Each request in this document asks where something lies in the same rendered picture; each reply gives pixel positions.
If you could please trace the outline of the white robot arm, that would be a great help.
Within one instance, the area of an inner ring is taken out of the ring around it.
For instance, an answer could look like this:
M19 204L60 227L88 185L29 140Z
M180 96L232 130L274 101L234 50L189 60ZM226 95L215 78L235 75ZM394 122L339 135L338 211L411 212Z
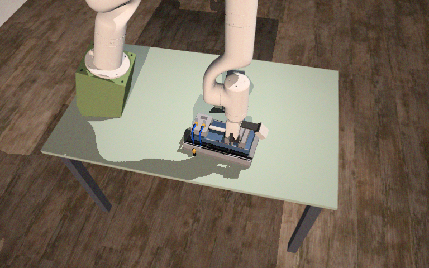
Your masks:
M85 65L94 75L114 79L125 75L130 61L123 52L127 23L141 0L85 0L97 11L94 48L85 56ZM240 121L247 116L250 81L234 73L224 84L216 78L229 70L250 65L253 57L258 0L225 0L225 51L211 62L203 77L203 99L207 104L224 106L225 116ZM93 55L94 51L94 55ZM122 58L123 57L123 58ZM241 126L253 130L261 140L268 129L260 123L243 121Z

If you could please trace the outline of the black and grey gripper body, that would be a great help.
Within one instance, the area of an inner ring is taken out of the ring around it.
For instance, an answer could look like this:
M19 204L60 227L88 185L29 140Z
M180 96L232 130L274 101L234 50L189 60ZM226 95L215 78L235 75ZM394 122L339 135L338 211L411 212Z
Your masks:
M244 120L244 119L242 119L242 120ZM229 135L231 133L233 133L233 137L235 139L238 138L239 133L241 131L241 127L240 126L242 124L242 120L240 120L240 121L232 121L232 120L230 120L230 119L227 118L227 121L226 121L226 130L225 130L225 136L227 138L229 137Z

